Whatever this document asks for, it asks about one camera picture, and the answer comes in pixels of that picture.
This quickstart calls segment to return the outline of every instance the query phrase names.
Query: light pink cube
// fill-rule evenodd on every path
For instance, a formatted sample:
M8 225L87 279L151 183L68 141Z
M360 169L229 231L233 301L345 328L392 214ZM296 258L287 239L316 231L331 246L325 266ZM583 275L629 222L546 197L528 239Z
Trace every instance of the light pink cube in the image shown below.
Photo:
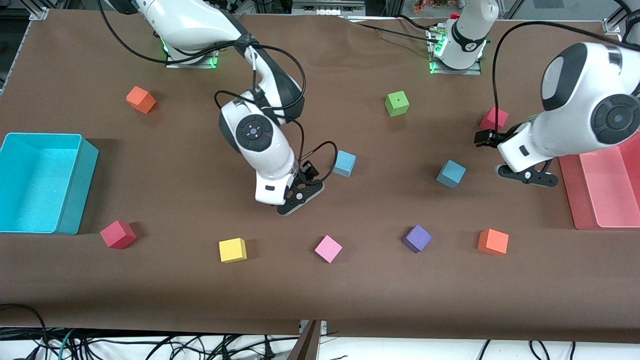
M126 248L136 239L131 226L119 220L107 226L100 235L108 247L118 250Z
M327 263L331 263L340 250L342 250L342 246L335 242L334 239L331 239L331 236L327 235L316 247L316 254L320 255Z
M498 110L498 130L502 129L504 124L507 122L507 118L509 114L505 111ZM482 130L495 130L495 106L489 110L489 112L484 116L484 119L480 122L480 128Z

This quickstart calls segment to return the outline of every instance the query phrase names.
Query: blue bin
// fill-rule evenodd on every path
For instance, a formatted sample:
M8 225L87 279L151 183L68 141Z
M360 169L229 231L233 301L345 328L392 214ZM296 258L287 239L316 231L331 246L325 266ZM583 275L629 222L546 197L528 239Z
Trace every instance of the blue bin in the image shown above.
M98 149L79 134L7 134L0 233L77 234L97 159Z

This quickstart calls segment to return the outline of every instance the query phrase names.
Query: brown table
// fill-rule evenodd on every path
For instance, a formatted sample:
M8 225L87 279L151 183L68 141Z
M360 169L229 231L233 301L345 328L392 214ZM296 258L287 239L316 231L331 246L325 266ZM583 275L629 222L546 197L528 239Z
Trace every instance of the brown table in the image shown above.
M161 56L141 17L109 15L133 48ZM81 133L100 157L80 235L0 236L2 301L35 306L57 327L295 333L299 319L321 318L345 336L637 341L638 234L576 231L562 184L497 179L498 152L472 143L492 106L495 42L482 76L431 75L420 41L337 17L241 22L300 60L308 147L335 140L358 156L353 176L331 176L324 193L280 217L253 199L253 170L218 130L212 95L249 86L244 60L228 51L215 70L165 69L127 53L97 12L52 11L32 25L0 99L0 136ZM510 36L498 82L511 125L542 110L545 66L584 39L539 26ZM134 85L159 102L148 115L125 102ZM411 106L389 118L383 101L398 90ZM296 127L284 132L297 149ZM324 171L331 156L312 159ZM435 181L449 159L467 168L453 190ZM114 220L141 235L129 249L101 240ZM420 254L401 243L415 224L433 235ZM475 249L489 227L510 235L506 256ZM333 264L313 253L326 234L344 247ZM220 263L218 242L235 237L250 259ZM8 311L2 319L36 324Z

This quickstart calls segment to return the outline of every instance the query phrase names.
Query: magenta cube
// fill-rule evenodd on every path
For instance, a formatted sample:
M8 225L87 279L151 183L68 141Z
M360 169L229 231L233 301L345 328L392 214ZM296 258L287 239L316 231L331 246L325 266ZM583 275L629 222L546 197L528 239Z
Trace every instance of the magenta cube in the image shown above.
M107 226L100 235L108 247L118 250L126 248L136 239L131 226L119 220Z
M416 225L411 231L404 237L402 242L411 250L414 254L424 250L424 247L431 241L431 234L427 233L425 229L420 225Z
M508 117L508 113L498 110L498 130L502 129ZM484 119L480 122L480 128L482 130L495 130L495 106L484 116Z
M331 236L325 236L320 244L316 247L316 254L320 255L327 263L331 263L336 255L342 250L342 246L331 239Z

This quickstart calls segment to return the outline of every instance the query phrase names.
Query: pink bin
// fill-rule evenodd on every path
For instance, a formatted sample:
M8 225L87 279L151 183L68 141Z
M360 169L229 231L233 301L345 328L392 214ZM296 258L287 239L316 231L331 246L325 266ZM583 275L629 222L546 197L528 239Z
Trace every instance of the pink bin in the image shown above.
M640 133L620 145L561 157L578 230L640 229Z

